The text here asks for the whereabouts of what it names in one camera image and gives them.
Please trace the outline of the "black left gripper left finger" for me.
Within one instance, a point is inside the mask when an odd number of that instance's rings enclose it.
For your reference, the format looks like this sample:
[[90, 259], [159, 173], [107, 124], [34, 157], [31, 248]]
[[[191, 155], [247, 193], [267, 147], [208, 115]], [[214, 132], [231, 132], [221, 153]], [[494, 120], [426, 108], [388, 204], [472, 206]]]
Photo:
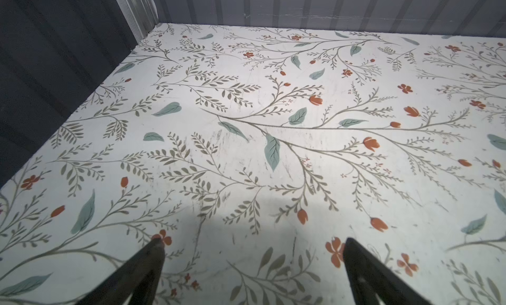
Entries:
[[78, 303], [152, 304], [164, 261], [163, 242], [153, 239]]

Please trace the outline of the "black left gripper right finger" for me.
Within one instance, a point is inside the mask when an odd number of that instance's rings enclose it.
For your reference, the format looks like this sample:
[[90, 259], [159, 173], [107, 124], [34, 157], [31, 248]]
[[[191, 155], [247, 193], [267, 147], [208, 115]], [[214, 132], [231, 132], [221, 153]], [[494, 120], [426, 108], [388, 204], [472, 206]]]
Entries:
[[353, 238], [345, 242], [343, 260], [356, 304], [430, 304]]

